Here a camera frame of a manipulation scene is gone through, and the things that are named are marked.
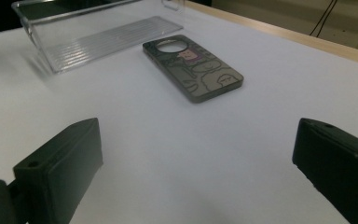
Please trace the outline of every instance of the wall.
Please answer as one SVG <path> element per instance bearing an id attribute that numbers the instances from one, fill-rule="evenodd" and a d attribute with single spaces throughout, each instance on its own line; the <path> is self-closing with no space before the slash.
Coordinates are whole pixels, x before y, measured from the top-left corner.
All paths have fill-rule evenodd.
<path id="1" fill-rule="evenodd" d="M 330 2 L 213 0 L 213 7 L 309 35 Z M 358 49 L 358 0 L 337 0 L 319 37 Z"/>

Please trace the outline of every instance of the cable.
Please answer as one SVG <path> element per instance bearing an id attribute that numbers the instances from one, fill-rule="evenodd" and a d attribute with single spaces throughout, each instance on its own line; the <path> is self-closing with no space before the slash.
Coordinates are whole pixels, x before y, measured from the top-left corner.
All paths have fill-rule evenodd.
<path id="1" fill-rule="evenodd" d="M 324 14 L 322 15 L 322 17 L 319 19 L 318 23 L 316 23 L 315 27 L 313 28 L 312 32 L 310 32 L 310 35 L 313 34 L 313 32 L 315 32 L 316 28 L 318 28 L 319 24 L 321 23 L 321 21 L 324 21 L 323 24 L 322 24 L 322 27 L 321 29 L 319 30 L 319 33 L 317 35 L 317 37 L 319 36 L 319 34 L 321 33 L 322 29 L 324 28 L 324 24 L 327 20 L 327 18 L 329 17 L 331 11 L 333 10 L 334 6 L 336 5 L 337 3 L 337 0 L 331 0 L 330 4 L 328 5 L 327 9 L 324 11 Z"/>
<path id="2" fill-rule="evenodd" d="M 321 33 L 322 29 L 324 28 L 324 24 L 326 23 L 328 17 L 330 16 L 330 13 L 333 11 L 334 7 L 336 6 L 338 0 L 336 0 L 333 4 L 333 6 L 331 7 L 330 11 L 327 13 L 326 18 L 324 19 L 324 23 L 322 23 L 321 29 L 319 30 L 319 33 L 316 35 L 316 37 L 319 37 L 319 34 Z"/>

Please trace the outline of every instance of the phone case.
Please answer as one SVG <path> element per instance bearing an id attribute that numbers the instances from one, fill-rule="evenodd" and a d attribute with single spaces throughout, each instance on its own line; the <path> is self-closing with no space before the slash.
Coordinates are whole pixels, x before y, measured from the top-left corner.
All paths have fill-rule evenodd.
<path id="1" fill-rule="evenodd" d="M 177 41 L 185 43 L 186 48 L 177 52 L 158 49 Z M 144 52 L 194 103 L 235 90 L 243 82 L 240 73 L 184 35 L 144 43 Z"/>

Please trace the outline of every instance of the clear plastic container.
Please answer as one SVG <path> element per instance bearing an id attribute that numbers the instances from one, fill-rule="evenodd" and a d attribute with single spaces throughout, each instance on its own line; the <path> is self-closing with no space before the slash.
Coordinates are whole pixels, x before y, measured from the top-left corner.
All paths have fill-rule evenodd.
<path id="1" fill-rule="evenodd" d="M 53 73 L 183 29 L 186 0 L 30 0 L 13 3 Z"/>

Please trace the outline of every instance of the white table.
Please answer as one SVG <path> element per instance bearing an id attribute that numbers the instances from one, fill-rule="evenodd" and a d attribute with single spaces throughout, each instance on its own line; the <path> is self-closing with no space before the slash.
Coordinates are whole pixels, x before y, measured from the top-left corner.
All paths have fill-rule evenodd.
<path id="1" fill-rule="evenodd" d="M 348 223 L 291 157 L 300 118 L 358 136 L 358 63 L 190 8 L 177 34 L 244 85 L 191 104 L 142 46 L 45 75 L 22 29 L 0 33 L 0 179 L 96 117 L 104 166 L 71 223 Z"/>

